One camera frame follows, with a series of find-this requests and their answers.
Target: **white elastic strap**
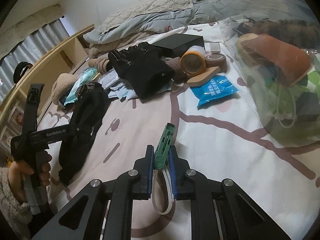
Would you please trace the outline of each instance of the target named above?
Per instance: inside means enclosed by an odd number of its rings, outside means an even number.
[[[171,188],[171,179],[170,179],[170,173],[168,170],[168,167],[165,165],[164,168],[162,169],[162,173],[164,176],[164,180],[165,183],[167,185],[167,192],[168,192],[168,208],[166,209],[166,211],[161,212],[156,204],[156,179],[158,176],[158,170],[155,170],[153,173],[153,179],[152,179],[152,193],[151,193],[151,200],[152,200],[152,204],[154,209],[156,210],[156,212],[160,215],[166,215],[170,212],[171,208],[172,208],[172,204],[174,202],[174,198],[173,198],[173,194],[172,194],[172,188]]]
[[[277,97],[277,103],[276,103],[276,110],[277,110],[277,113],[278,113],[278,116],[280,115],[279,113],[279,104],[280,104],[280,97],[281,97],[281,92],[282,92],[282,87],[279,86],[279,93],[278,93],[278,97]],[[292,92],[289,90],[290,94],[291,94],[291,97],[292,97],[292,105],[293,105],[293,119],[292,119],[292,123],[290,125],[284,125],[280,119],[278,119],[280,125],[283,127],[283,128],[291,128],[296,120],[297,120],[297,109],[296,109],[296,102],[295,102],[295,99],[294,99],[294,95],[292,94]]]

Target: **triangular cutout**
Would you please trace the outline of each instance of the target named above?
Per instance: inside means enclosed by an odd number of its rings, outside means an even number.
[[[235,195],[239,209],[241,211],[244,222],[248,227],[254,227],[261,224],[264,219],[259,213],[240,195]]]
[[[76,230],[79,227],[82,214],[84,212],[85,206],[87,205],[89,197],[82,196],[60,219],[59,224]]]

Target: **gray curtain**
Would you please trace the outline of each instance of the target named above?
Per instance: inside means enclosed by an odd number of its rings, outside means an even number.
[[[22,61],[34,64],[53,47],[65,40],[69,34],[58,19],[44,25],[19,43],[0,61],[0,103],[13,87],[13,72]]]

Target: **green plastic clip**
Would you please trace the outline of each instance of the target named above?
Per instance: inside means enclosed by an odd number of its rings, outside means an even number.
[[[172,123],[167,123],[164,128],[161,139],[156,149],[156,157],[154,161],[154,168],[156,170],[161,170],[164,167],[175,129],[176,128]]]

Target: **brown fur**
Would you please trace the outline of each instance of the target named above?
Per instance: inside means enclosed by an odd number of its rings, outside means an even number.
[[[263,20],[252,27],[255,34],[268,35],[301,49],[317,49],[320,46],[320,27],[300,20]]]

